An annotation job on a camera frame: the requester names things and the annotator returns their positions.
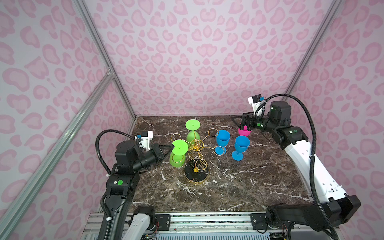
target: black cable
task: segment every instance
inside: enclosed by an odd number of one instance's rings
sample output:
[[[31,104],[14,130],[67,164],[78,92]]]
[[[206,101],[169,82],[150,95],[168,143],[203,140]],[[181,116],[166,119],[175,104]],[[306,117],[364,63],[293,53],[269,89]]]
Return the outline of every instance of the black cable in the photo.
[[[154,225],[154,227],[153,227],[155,230],[154,230],[152,233],[147,234],[148,236],[154,234],[154,233],[159,229],[159,226],[157,225],[157,223],[158,223],[158,221],[155,222],[155,225]]]
[[[134,137],[132,137],[131,135],[128,135],[126,134],[125,132],[121,132],[119,130],[115,130],[115,129],[107,129],[107,130],[104,130],[102,131],[101,133],[99,133],[99,135],[96,137],[96,142],[95,142],[95,148],[96,148],[96,154],[97,154],[97,157],[99,158],[100,162],[101,162],[101,165],[105,168],[105,170],[107,171],[108,175],[111,174],[111,170],[109,169],[109,167],[107,166],[107,164],[104,162],[104,159],[103,157],[101,156],[101,153],[100,153],[100,148],[99,148],[99,142],[100,142],[100,138],[102,135],[104,135],[105,133],[107,132],[115,132],[115,133],[118,133],[118,134],[121,134],[121,135],[124,135],[126,137],[129,137],[133,140],[135,140]]]
[[[111,215],[111,212],[108,209],[108,206],[104,202],[106,197],[107,196],[105,194],[101,197],[100,205],[101,205],[101,208],[104,211],[104,214],[105,214],[106,218],[109,218],[109,217],[112,217],[112,215]],[[104,240],[108,240],[108,238],[109,238],[109,233],[111,231],[111,225],[112,225],[112,220],[107,221],[107,226],[105,228]]]
[[[275,97],[281,97],[281,96],[285,96],[285,97],[289,97],[289,98],[292,98],[293,100],[295,100],[304,110],[305,112],[305,115],[307,116],[308,118],[308,121],[310,123],[310,127],[311,127],[311,131],[312,131],[312,145],[311,145],[311,163],[310,163],[310,187],[311,187],[311,192],[312,192],[312,197],[313,197],[313,200],[321,214],[321,216],[323,217],[324,221],[325,221],[325,224],[326,226],[329,228],[329,230],[331,231],[331,233],[329,233],[328,235],[334,239],[334,240],[338,240],[339,237],[336,233],[336,230],[334,229],[334,227],[332,226],[332,223],[331,221],[329,220],[327,214],[325,213],[324,211],[324,208],[322,207],[321,203],[320,203],[320,200],[319,200],[319,197],[317,195],[317,192],[316,192],[316,187],[315,187],[315,184],[314,184],[314,162],[315,162],[315,156],[314,154],[316,153],[316,129],[314,127],[314,124],[313,124],[313,121],[312,121],[312,118],[311,118],[311,115],[308,111],[308,109],[306,108],[306,106],[302,103],[302,101],[300,101],[298,98],[292,96],[292,95],[289,95],[289,94],[285,94],[285,93],[279,93],[279,94],[275,94],[275,95],[272,95],[270,97],[268,97],[265,102],[263,102],[256,110],[256,112],[258,113],[259,110],[261,108],[263,108],[263,111],[262,111],[262,114],[260,117],[258,117],[257,115],[255,116],[257,119],[260,119],[263,115],[264,115],[264,109],[265,109],[265,105],[266,103],[271,99],[271,98],[275,98]]]
[[[294,222],[291,222],[291,223],[288,225],[288,230],[287,230],[288,240],[292,240],[292,238],[291,238],[291,229],[292,229],[293,225],[295,225]]]
[[[255,222],[255,225],[257,225],[257,224],[259,224],[259,223],[265,223],[265,230],[264,230],[264,232],[260,232],[258,229],[256,229],[256,231],[258,232],[258,233],[261,233],[261,234],[265,234],[266,233],[266,231],[267,231],[267,229],[268,229],[268,224],[266,223],[266,221],[257,221],[257,222]]]
[[[332,239],[334,239],[333,236],[332,236],[332,233],[330,233],[329,231],[327,231],[327,230],[323,230],[323,232],[325,232],[329,237],[331,237]]]

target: plastic wine glass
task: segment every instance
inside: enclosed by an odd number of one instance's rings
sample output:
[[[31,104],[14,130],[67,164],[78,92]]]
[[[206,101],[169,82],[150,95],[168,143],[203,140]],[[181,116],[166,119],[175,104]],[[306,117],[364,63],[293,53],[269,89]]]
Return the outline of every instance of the plastic wine glass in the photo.
[[[251,142],[249,141],[249,138],[245,136],[238,136],[235,139],[236,151],[232,153],[232,158],[236,161],[242,160],[244,157],[243,152],[245,152],[248,149],[250,143]]]
[[[191,145],[195,144],[195,139],[200,140],[200,135],[196,131],[200,128],[200,122],[196,119],[190,119],[185,123],[185,127],[190,131],[187,135],[187,142]]]
[[[226,130],[220,130],[216,136],[217,145],[220,147],[215,147],[215,153],[217,155],[223,155],[227,150],[225,146],[228,145],[231,134]]]
[[[169,155],[169,163],[174,167],[181,167],[185,162],[185,154],[188,151],[188,144],[182,139],[175,140],[172,144],[175,147]]]

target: pink cup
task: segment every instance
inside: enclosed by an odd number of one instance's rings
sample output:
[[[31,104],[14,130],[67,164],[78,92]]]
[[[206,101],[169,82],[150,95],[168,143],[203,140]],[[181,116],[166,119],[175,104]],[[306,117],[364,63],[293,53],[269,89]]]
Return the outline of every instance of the pink cup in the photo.
[[[247,126],[244,126],[244,130],[239,128],[239,135],[248,137],[252,131],[247,131]]]

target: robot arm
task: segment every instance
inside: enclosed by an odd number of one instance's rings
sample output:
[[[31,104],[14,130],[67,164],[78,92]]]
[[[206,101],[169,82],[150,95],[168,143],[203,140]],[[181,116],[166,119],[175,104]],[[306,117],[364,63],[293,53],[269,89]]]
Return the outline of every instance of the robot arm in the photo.
[[[121,240],[127,212],[140,179],[140,171],[151,165],[160,164],[174,147],[157,143],[148,147],[142,146],[142,143],[136,139],[135,141],[123,141],[117,145],[116,164],[107,180],[107,189],[100,200],[104,218],[98,240]],[[141,239],[146,229],[153,228],[155,224],[153,207],[152,210],[135,212],[125,239],[135,239],[136,237]]]
[[[248,131],[259,129],[272,133],[273,139],[294,161],[304,178],[304,184],[311,189],[309,175],[311,143],[301,128],[291,125],[291,106],[283,101],[274,101],[267,117],[263,117],[264,109],[259,109],[263,103],[261,95],[253,96],[248,101],[254,111],[235,116],[232,121],[242,130],[247,126]],[[347,222],[361,205],[355,195],[349,196],[333,179],[316,155],[314,185],[319,202],[334,227]],[[315,231],[328,229],[324,217],[315,204],[269,206],[267,220],[275,225],[283,221],[295,222],[308,225]]]

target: marble tabletop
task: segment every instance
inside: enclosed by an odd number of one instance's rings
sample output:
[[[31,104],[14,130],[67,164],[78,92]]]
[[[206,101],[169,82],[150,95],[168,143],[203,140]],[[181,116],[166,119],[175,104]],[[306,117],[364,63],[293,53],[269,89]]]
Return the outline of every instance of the marble tabletop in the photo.
[[[171,144],[170,136],[179,133],[184,139],[188,130],[185,123],[197,119],[197,130],[202,138],[208,129],[227,130],[231,134],[227,152],[217,156],[212,149],[203,149],[210,174],[199,184],[191,183],[183,168],[170,165],[169,158],[160,166],[140,175],[130,212],[138,205],[150,204],[156,212],[214,212],[214,211],[264,211],[277,203],[308,203],[307,192],[293,161],[276,143],[267,140],[260,131],[249,135],[250,146],[242,161],[235,161],[238,128],[230,116],[154,116],[138,117],[133,135],[153,131],[158,144]],[[216,137],[207,137],[205,145],[214,147]]]

